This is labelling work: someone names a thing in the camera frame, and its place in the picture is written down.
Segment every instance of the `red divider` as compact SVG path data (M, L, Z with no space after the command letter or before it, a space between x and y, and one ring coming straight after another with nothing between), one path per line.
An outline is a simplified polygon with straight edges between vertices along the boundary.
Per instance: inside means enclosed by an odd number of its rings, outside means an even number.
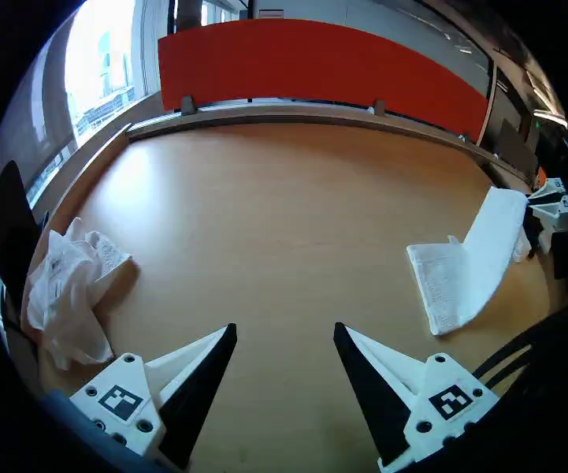
M476 141L487 100L454 73L388 39L308 20L242 20L159 39L167 110L285 97L371 106L439 125Z

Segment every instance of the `wooden tabletop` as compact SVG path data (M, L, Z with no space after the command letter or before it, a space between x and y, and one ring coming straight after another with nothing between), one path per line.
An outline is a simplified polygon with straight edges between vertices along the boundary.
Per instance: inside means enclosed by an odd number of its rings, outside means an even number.
M429 332L406 246L462 240L490 185L461 151L361 128L234 125L138 141L80 212L137 265L123 300L96 313L117 355L144 360L237 324L193 473L375 472L334 322L472 370L550 312L535 258L510 266L468 326ZM46 388L67 393L101 369L59 372L45 354L40 367Z

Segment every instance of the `white cloth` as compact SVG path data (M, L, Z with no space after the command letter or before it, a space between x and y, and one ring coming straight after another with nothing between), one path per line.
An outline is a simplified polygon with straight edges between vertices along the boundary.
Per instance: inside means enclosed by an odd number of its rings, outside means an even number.
M456 330L478 315L503 280L516 248L527 198L490 188L463 243L407 247L433 335Z
M91 364L113 356L91 309L130 258L101 233L84 233L79 218L64 236L50 231L47 255L30 275L28 322L43 331L60 369L68 370L72 359Z

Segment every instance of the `black chair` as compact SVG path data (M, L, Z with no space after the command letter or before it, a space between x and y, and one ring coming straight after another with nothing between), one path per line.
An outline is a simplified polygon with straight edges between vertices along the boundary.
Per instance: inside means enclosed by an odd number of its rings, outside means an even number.
M47 214L40 225L36 223L19 168L14 161L9 162L0 176L0 278L17 314L32 255L46 222Z

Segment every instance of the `wall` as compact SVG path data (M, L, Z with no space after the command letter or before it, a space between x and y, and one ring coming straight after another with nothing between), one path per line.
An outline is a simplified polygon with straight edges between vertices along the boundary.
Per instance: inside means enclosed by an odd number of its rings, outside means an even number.
M471 54L461 53L439 30L399 12L400 3L390 2L389 8L370 0L255 0L255 17L260 9L282 9L284 18L324 21L382 36L424 54L487 96L488 70L479 67ZM411 0L403 3L424 8Z
M135 98L161 90L157 41L168 34L169 0L135 0L131 62Z

